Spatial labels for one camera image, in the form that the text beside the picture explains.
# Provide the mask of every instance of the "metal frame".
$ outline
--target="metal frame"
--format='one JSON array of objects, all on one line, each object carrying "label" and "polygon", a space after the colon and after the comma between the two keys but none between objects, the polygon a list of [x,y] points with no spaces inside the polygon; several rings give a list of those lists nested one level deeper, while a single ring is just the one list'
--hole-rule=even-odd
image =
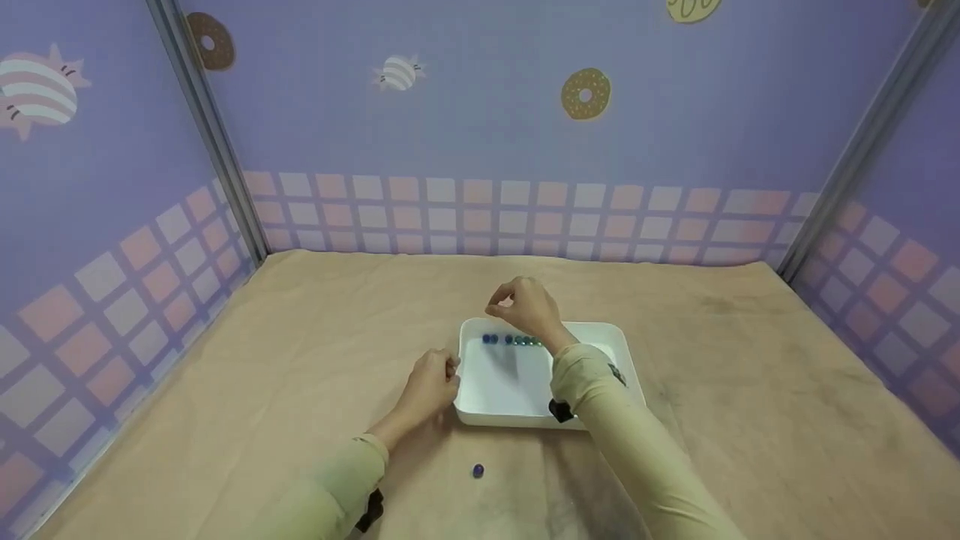
[{"label": "metal frame", "polygon": [[170,57],[174,72],[177,73],[177,79],[180,80],[183,96],[193,113],[217,177],[233,209],[240,234],[243,235],[254,264],[259,266],[269,253],[267,242],[256,219],[239,161],[230,146],[227,130],[206,82],[204,69],[183,12],[176,0],[147,0],[147,7],[154,18],[163,48]]},{"label": "metal frame", "polygon": [[787,251],[778,273],[792,283],[837,213],[861,187],[867,171],[890,135],[960,33],[960,2],[939,0],[927,9],[886,82],[867,109],[859,127]]}]

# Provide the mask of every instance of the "hand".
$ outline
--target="hand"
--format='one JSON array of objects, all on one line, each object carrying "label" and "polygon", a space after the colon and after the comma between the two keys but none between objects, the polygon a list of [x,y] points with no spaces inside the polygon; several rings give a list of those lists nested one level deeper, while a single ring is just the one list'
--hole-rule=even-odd
[{"label": "hand", "polygon": [[458,365],[460,358],[446,349],[430,349],[423,353],[414,364],[394,409],[367,433],[379,439],[392,454],[407,433],[453,403],[460,390],[460,376],[456,374]]},{"label": "hand", "polygon": [[[500,304],[508,299],[513,300],[509,306]],[[578,342],[561,322],[553,297],[535,278],[520,276],[503,283],[490,297],[485,311],[519,331],[538,337],[551,355]]]}]

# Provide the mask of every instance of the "sleeve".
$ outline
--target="sleeve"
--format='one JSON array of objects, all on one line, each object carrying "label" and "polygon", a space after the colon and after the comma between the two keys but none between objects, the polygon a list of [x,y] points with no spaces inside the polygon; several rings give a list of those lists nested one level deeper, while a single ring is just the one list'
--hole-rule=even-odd
[{"label": "sleeve", "polygon": [[354,437],[319,471],[297,479],[269,504],[250,540],[343,540],[367,511],[389,457],[373,435]]},{"label": "sleeve", "polygon": [[652,537],[744,539],[666,428],[630,397],[609,363],[596,347],[566,347],[554,359],[550,387],[587,427]]}]

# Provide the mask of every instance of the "purple wall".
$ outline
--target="purple wall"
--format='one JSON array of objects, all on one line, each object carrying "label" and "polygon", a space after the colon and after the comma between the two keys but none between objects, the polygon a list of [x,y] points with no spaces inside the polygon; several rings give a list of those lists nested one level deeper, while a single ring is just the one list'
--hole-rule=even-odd
[{"label": "purple wall", "polygon": [[5,3],[0,87],[7,540],[69,489],[251,265],[142,2]]},{"label": "purple wall", "polygon": [[960,43],[806,265],[802,296],[960,455]]},{"label": "purple wall", "polygon": [[[665,0],[183,7],[232,34],[235,63],[209,76],[242,164],[272,175],[258,197],[275,250],[717,264],[779,262],[805,216],[794,206],[921,13],[907,0],[723,2],[678,24]],[[380,89],[373,71],[392,55],[418,55],[426,78]],[[612,98],[578,122],[561,88],[585,67]],[[284,175],[312,187],[283,191]],[[470,179],[490,195],[471,198]],[[696,188],[719,201],[686,211]],[[542,204],[544,189],[559,199]]]}]

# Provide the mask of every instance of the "plastic tray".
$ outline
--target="plastic tray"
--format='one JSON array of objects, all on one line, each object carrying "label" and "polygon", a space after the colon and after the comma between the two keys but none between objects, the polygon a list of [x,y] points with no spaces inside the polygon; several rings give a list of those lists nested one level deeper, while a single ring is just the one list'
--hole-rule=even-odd
[{"label": "plastic tray", "polygon": [[[628,391],[646,405],[636,378],[627,338],[609,323],[566,323],[564,326],[583,343],[610,357],[620,370]],[[496,344],[484,343],[483,335],[495,333]],[[582,430],[580,419],[560,423],[547,408],[553,357],[544,347],[506,345],[504,336],[523,335],[497,319],[473,318],[460,327],[460,393],[453,402],[457,416],[471,426]]]}]

